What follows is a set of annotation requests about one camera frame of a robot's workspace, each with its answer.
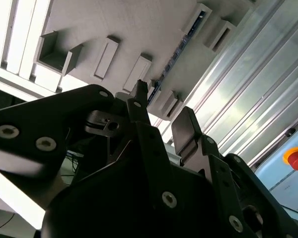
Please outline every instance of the metal bolt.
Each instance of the metal bolt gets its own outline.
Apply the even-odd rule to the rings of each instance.
[[[234,156],[234,159],[236,162],[240,163],[240,158],[238,158],[237,156]]]
[[[49,137],[41,137],[35,142],[36,148],[42,151],[53,151],[56,148],[56,142],[52,138]]]
[[[0,137],[4,139],[13,139],[20,134],[18,128],[13,125],[1,125],[0,126]]]
[[[177,199],[171,192],[168,192],[168,191],[163,192],[162,200],[164,204],[170,208],[175,208],[177,206]]]
[[[99,94],[103,97],[108,97],[108,93],[106,93],[104,91],[100,91]]]
[[[214,141],[213,141],[212,138],[210,138],[210,137],[208,137],[207,140],[208,140],[208,142],[210,142],[211,144],[214,143]]]
[[[230,216],[228,218],[229,223],[231,224],[231,226],[239,233],[241,233],[243,231],[243,225],[240,222],[240,220],[236,217],[236,216]]]
[[[140,107],[141,108],[141,104],[139,102],[134,102],[134,104],[137,106],[137,107]]]

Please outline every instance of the hole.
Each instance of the hole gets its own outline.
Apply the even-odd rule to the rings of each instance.
[[[118,128],[119,128],[119,124],[116,123],[116,122],[111,122],[111,123],[109,123],[109,125],[108,125],[108,129],[109,129],[109,130],[117,130]]]
[[[51,143],[47,140],[43,140],[42,143],[41,143],[43,146],[46,146],[46,147],[49,147],[51,146]]]
[[[237,221],[233,221],[233,223],[236,227],[239,227],[239,223]]]
[[[254,206],[247,206],[243,209],[245,222],[254,233],[261,231],[263,228],[263,218]]]
[[[173,60],[176,60],[177,58],[178,58],[178,54],[177,53],[174,53],[173,56],[172,56],[172,59]]]
[[[179,45],[179,49],[180,49],[180,50],[183,50],[183,48],[184,48],[184,43],[181,42],[180,45]]]
[[[10,128],[5,128],[2,130],[2,132],[6,135],[12,135],[14,133],[14,131]]]
[[[154,151],[153,151],[153,155],[155,155],[155,156],[159,156],[159,155],[160,155],[160,152],[154,150]]]
[[[223,43],[224,39],[226,38],[226,36],[229,34],[230,29],[225,29],[225,31],[223,32],[223,34],[221,35],[221,37],[219,38],[218,42],[214,45],[213,47],[213,51],[217,51],[218,48],[220,47],[220,45]]]
[[[229,187],[229,184],[228,184],[228,182],[226,182],[226,181],[223,181],[223,184],[225,185],[225,187]]]
[[[167,201],[168,201],[169,203],[172,203],[172,202],[173,202],[173,198],[172,198],[170,195],[167,195],[167,196],[165,197],[165,199],[167,199]]]
[[[166,67],[165,67],[165,69],[164,69],[166,72],[169,72],[169,70],[170,70],[170,65],[167,65]]]

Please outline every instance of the corrugated metal panel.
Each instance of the corrugated metal panel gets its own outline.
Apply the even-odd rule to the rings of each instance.
[[[186,103],[223,154],[252,162],[298,121],[298,0],[262,3],[237,32]]]

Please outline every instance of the black cable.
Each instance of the black cable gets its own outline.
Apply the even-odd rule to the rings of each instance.
[[[8,224],[12,220],[14,215],[15,215],[15,213],[12,215],[12,217],[6,223],[4,223],[2,226],[0,226],[0,228],[4,227],[6,224]]]

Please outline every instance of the black plastic part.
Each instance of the black plastic part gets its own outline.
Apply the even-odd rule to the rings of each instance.
[[[296,129],[295,129],[295,128],[289,128],[289,129],[286,131],[285,136],[286,136],[286,137],[291,137],[295,132],[296,132]]]
[[[216,235],[206,229],[217,222],[210,219],[212,196],[201,189],[202,176],[171,165],[185,201],[181,222],[173,223],[152,206],[141,163],[135,157],[119,160],[62,191],[46,212],[42,238]]]
[[[238,191],[242,209],[253,206],[262,217],[263,237],[280,238],[290,235],[298,238],[298,226],[248,165],[235,154],[226,155],[224,161],[234,171],[235,179],[242,185]]]
[[[82,127],[87,113],[106,110],[112,103],[108,90],[88,85],[0,110],[0,126],[9,124],[20,131],[14,139],[0,138],[0,171],[38,179],[55,176],[66,154],[69,129]],[[54,151],[36,148],[36,140],[43,136],[56,141]]]
[[[196,149],[196,140],[202,135],[199,123],[194,112],[184,107],[171,126],[175,153],[186,160]]]

